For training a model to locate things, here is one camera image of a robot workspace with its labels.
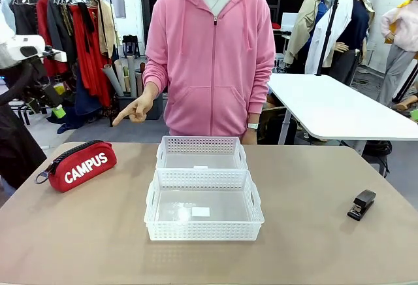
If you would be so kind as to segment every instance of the red pencil case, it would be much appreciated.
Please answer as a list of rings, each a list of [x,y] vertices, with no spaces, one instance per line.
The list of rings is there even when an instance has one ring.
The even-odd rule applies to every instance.
[[[49,180],[53,188],[67,192],[111,169],[116,163],[112,145],[93,140],[62,153],[38,175],[35,182],[42,184]]]

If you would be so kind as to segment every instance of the pink sweater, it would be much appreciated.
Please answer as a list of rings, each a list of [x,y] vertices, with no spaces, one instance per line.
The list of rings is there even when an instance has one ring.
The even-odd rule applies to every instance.
[[[143,79],[168,85],[171,135],[241,136],[266,101],[275,52],[266,0],[231,0],[217,18],[203,0],[157,0]]]
[[[383,15],[381,33],[386,37],[389,26],[396,21],[394,43],[407,52],[418,52],[418,0],[402,8],[394,8]]]

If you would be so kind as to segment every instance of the stapler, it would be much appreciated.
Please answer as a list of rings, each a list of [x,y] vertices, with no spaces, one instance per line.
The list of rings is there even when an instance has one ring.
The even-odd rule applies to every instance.
[[[372,206],[374,203],[374,198],[376,197],[376,193],[365,190],[362,193],[360,193],[355,199],[354,199],[354,206],[351,208],[351,210],[347,213],[347,215],[350,218],[353,218],[356,221],[359,221],[362,219],[362,217],[366,214],[368,209]]]

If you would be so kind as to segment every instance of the white label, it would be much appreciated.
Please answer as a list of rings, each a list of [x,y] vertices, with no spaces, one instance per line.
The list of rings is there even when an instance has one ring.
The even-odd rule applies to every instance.
[[[191,215],[193,217],[208,218],[210,216],[210,208],[191,208]]]

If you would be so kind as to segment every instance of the plastic tray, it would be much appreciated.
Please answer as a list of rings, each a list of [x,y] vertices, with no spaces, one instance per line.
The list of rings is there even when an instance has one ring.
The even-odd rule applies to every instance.
[[[164,136],[157,151],[158,169],[248,169],[236,137]]]
[[[159,169],[144,221],[152,241],[254,241],[264,216],[249,171]]]

